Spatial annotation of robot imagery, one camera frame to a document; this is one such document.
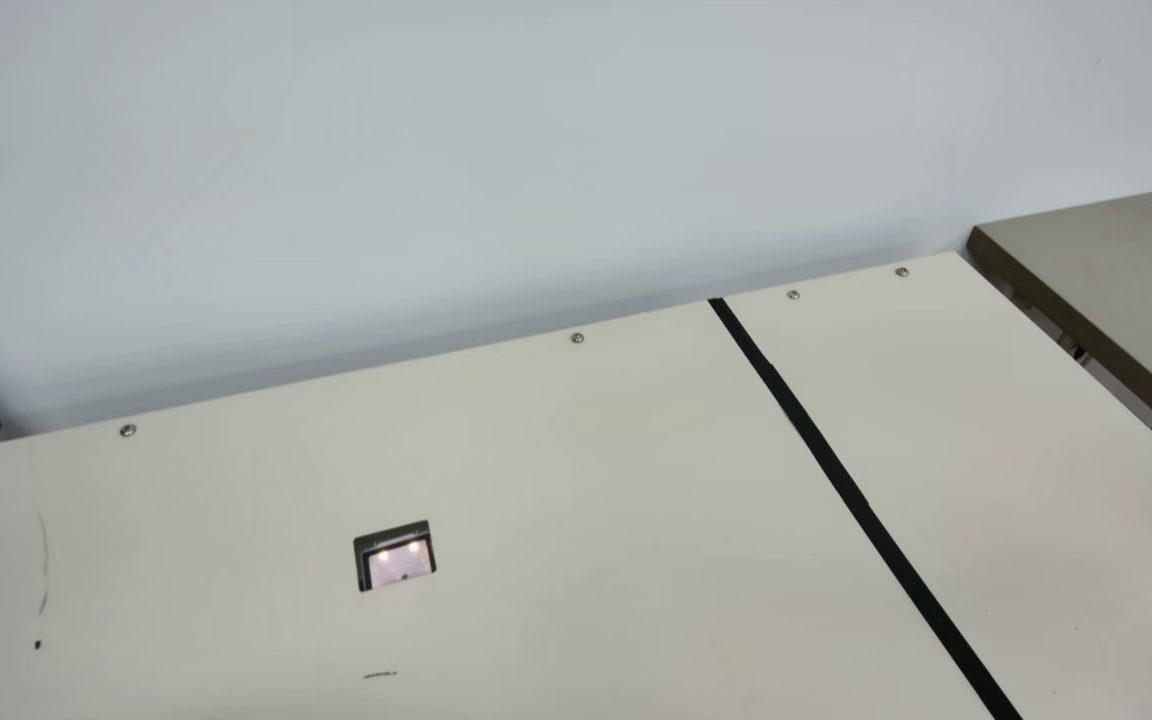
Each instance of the white tabletop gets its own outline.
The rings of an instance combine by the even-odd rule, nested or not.
[[[1152,717],[1152,433],[955,255],[728,300],[1026,720]]]
[[[707,305],[581,332],[0,445],[0,717],[987,717]]]

